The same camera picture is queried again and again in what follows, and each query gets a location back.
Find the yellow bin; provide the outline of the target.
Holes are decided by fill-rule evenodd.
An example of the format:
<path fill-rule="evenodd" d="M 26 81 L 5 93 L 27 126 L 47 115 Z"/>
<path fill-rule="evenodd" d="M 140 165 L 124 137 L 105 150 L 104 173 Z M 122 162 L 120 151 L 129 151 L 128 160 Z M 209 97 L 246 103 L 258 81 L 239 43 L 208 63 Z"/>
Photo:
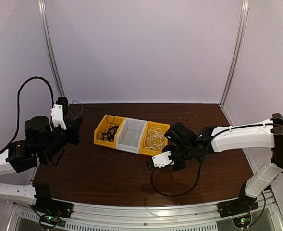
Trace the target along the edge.
<path fill-rule="evenodd" d="M 125 118 L 106 114 L 94 131 L 93 143 L 98 146 L 115 149 L 117 136 Z"/>
<path fill-rule="evenodd" d="M 169 128 L 169 124 L 148 121 L 143 132 L 139 153 L 147 156 L 160 154 L 168 144 L 168 140 L 164 135 Z"/>

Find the white bin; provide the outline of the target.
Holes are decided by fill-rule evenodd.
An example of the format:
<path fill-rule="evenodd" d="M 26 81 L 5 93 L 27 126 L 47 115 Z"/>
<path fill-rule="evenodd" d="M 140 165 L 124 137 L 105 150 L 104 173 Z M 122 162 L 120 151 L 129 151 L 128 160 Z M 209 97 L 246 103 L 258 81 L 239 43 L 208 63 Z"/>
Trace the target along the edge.
<path fill-rule="evenodd" d="M 147 121 L 126 117 L 116 140 L 116 149 L 138 154 Z"/>

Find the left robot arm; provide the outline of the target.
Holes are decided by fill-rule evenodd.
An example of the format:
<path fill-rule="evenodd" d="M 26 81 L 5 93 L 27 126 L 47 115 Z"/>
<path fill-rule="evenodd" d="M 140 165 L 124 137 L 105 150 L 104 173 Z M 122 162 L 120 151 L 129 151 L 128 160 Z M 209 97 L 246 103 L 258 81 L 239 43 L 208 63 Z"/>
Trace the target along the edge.
<path fill-rule="evenodd" d="M 82 118 L 66 120 L 65 128 L 50 125 L 46 116 L 36 116 L 25 121 L 25 139 L 9 144 L 0 153 L 0 176 L 21 173 L 38 164 L 57 165 L 53 157 L 63 151 L 67 144 L 79 144 L 79 131 Z M 0 183 L 0 201 L 17 202 L 39 206 L 45 213 L 51 214 L 57 204 L 52 199 L 49 187 L 45 184 L 12 185 Z"/>

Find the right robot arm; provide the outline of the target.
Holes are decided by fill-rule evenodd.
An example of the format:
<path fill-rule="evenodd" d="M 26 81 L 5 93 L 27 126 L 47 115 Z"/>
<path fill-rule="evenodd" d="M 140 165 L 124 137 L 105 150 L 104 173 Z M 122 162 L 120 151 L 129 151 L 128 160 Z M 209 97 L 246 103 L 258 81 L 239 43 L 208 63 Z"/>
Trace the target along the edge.
<path fill-rule="evenodd" d="M 198 134 L 178 122 L 165 137 L 172 142 L 163 149 L 163 158 L 175 171 L 192 158 L 202 162 L 207 154 L 243 148 L 269 148 L 272 156 L 242 186 L 234 201 L 237 212 L 245 212 L 261 192 L 283 171 L 283 116 L 274 113 L 271 119 L 229 127 L 207 127 Z"/>

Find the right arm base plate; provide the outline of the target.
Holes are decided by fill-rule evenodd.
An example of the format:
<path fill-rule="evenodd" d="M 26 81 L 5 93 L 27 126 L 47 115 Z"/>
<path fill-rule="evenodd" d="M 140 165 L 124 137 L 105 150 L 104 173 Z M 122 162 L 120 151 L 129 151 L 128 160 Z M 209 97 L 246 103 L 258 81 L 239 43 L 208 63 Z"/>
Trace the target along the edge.
<path fill-rule="evenodd" d="M 251 210 L 259 208 L 257 202 L 249 204 L 248 202 L 240 201 L 239 199 L 234 199 L 230 201 L 220 202 L 217 204 L 218 211 L 221 218 L 228 216 L 235 216 L 243 213 L 248 213 Z"/>

